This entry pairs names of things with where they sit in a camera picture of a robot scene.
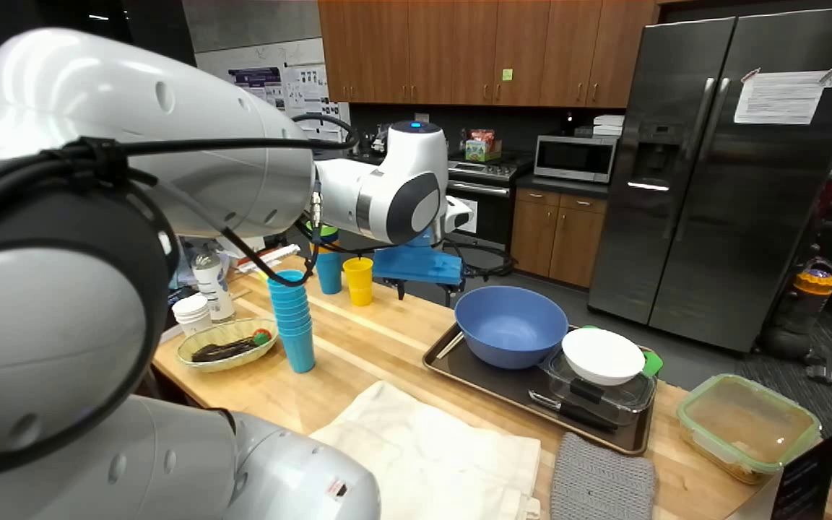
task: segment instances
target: upper cabinet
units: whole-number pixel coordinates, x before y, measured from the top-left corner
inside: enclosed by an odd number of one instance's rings
[[[319,0],[330,95],[625,107],[657,0]]]

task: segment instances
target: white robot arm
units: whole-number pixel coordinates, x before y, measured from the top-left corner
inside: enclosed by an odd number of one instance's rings
[[[80,135],[303,138],[261,98],[124,44],[41,30],[0,50],[0,518],[379,518],[352,459],[131,390],[163,336],[174,235],[281,235],[319,203],[337,228],[411,239],[439,215],[441,134],[394,130],[382,169],[285,144],[131,156],[153,187],[99,177],[116,156],[36,156]]]

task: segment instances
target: microwave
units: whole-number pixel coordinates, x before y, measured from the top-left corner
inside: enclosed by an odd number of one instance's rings
[[[535,177],[610,186],[616,135],[537,135]]]

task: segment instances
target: plate of food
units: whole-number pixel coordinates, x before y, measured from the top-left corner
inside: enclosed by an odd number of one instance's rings
[[[180,358],[190,371],[219,374],[262,358],[278,342],[274,323],[225,322],[181,342]]]

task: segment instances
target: kitchen backsplash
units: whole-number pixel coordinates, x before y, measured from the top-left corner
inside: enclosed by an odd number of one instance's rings
[[[535,153],[535,138],[540,134],[573,134],[576,127],[589,127],[593,115],[606,111],[521,111],[521,107],[405,107],[405,105],[352,105],[352,127],[362,135],[376,135],[382,124],[417,120],[417,114],[430,115],[434,124],[444,130],[449,151],[457,153],[462,130],[495,127],[504,138],[504,153]]]

